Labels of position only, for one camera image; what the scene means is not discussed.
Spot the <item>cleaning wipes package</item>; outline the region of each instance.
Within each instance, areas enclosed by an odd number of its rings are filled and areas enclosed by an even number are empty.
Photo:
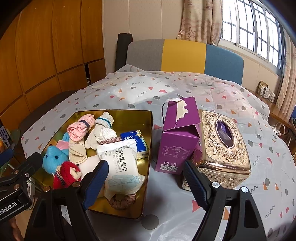
[[[99,145],[96,152],[100,160],[106,160],[109,164],[104,193],[108,200],[115,194],[129,195],[141,188],[145,176],[138,172],[134,139]]]

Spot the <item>hair scrunchie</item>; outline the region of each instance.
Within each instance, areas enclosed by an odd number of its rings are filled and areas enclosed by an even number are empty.
[[[116,195],[115,194],[109,202],[109,204],[111,205],[111,207],[115,208],[115,209],[126,209],[127,207],[129,207],[131,204],[133,204],[136,201],[136,194],[130,194],[130,195],[125,195],[123,199],[116,200]]]
[[[100,145],[114,143],[114,142],[119,142],[119,141],[121,141],[121,137],[112,137],[112,138],[109,138],[109,139],[107,139],[105,141],[101,141],[100,142]]]

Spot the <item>white glove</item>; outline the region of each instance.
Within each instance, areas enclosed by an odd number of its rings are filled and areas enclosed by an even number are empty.
[[[88,135],[85,141],[84,146],[86,149],[92,148],[96,150],[96,147],[99,145],[99,143],[96,140],[95,132],[100,133],[101,128],[102,128],[101,125],[98,125],[98,124],[95,125],[94,129],[90,132],[90,134]]]
[[[112,137],[117,137],[117,134],[114,130],[101,126],[100,129],[96,129],[94,132],[94,136],[96,137],[96,141],[100,143],[101,141],[105,141]]]
[[[111,115],[109,115],[109,112],[104,112],[99,118],[95,120],[95,123],[102,125],[106,128],[112,128],[112,124],[114,122],[114,119]]]

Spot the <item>red plush toy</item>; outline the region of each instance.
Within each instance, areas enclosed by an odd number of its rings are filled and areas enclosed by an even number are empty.
[[[67,188],[73,182],[81,180],[81,172],[77,165],[70,161],[65,161],[57,167],[54,175],[53,189]]]

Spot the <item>gold tin box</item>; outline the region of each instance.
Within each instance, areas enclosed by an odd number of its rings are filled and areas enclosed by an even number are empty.
[[[143,214],[143,207],[146,196],[147,180],[150,167],[150,153],[152,142],[152,112],[147,110],[94,110],[94,111],[79,111],[74,113],[57,131],[57,133],[49,141],[45,149],[42,151],[42,156],[45,155],[46,150],[50,144],[56,145],[59,140],[63,138],[63,134],[66,132],[67,127],[75,121],[78,121],[80,117],[86,114],[94,115],[94,118],[100,117],[105,111],[108,111],[114,118],[112,129],[119,136],[121,133],[140,130],[149,148],[149,155],[146,158],[137,160],[137,167],[139,174],[146,176],[146,181],[142,185],[141,189],[136,193],[136,201],[130,205],[127,209],[116,210],[110,206],[105,197],[97,198],[95,204],[89,208],[89,210],[100,212],[104,214],[114,215],[123,218],[138,219]],[[86,150],[87,157],[96,155],[96,151],[93,149]],[[44,171],[43,168],[39,169],[34,174],[34,179],[42,186],[52,186],[53,176]]]
[[[199,115],[202,138],[192,161],[198,171],[206,174],[211,182],[233,189],[251,174],[249,156],[242,136],[234,120],[227,116],[206,110],[199,110]],[[190,190],[185,179],[182,186]]]

